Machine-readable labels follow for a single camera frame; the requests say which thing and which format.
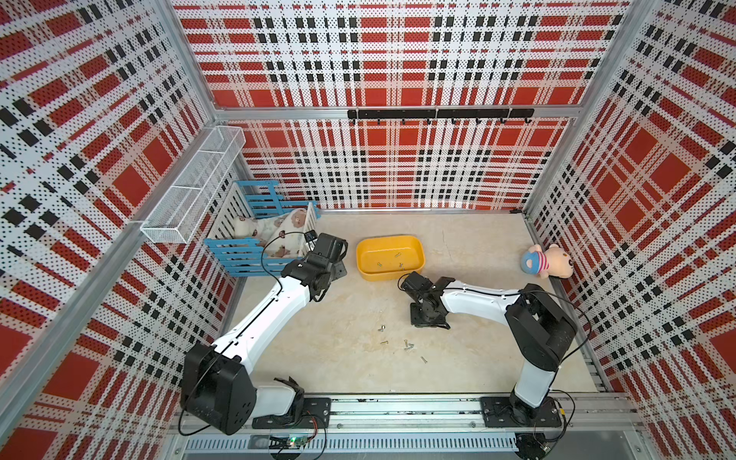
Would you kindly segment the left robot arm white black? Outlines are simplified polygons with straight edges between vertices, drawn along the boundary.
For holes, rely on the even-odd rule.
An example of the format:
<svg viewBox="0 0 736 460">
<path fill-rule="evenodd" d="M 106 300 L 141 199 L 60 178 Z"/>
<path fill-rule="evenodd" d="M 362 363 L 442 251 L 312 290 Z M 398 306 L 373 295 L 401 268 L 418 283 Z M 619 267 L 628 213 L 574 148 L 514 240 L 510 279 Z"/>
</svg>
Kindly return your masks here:
<svg viewBox="0 0 736 460">
<path fill-rule="evenodd" d="M 276 427 L 295 427 L 306 415 L 304 389 L 292 378 L 253 383 L 259 358 L 291 318 L 320 302 L 333 281 L 346 275 L 348 243 L 310 231 L 312 249 L 289 262 L 264 299 L 231 331 L 185 355 L 180 407 L 218 431 L 232 435 L 248 420 L 272 418 Z"/>
</svg>

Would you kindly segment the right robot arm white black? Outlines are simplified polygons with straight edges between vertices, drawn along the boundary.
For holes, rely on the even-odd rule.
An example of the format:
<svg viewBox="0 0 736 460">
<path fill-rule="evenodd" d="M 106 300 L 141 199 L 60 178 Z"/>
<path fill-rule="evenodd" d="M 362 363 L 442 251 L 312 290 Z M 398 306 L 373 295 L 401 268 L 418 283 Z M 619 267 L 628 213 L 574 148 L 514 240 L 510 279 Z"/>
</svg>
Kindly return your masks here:
<svg viewBox="0 0 736 460">
<path fill-rule="evenodd" d="M 503 409 L 519 427 L 550 421 L 542 407 L 568 350 L 578 334 L 576 321 L 538 285 L 519 291 L 488 289 L 462 283 L 452 277 L 438 281 L 414 271 L 398 281 L 410 299 L 410 322 L 416 328 L 448 330 L 447 316 L 465 314 L 507 327 L 524 358 L 519 378 Z"/>
</svg>

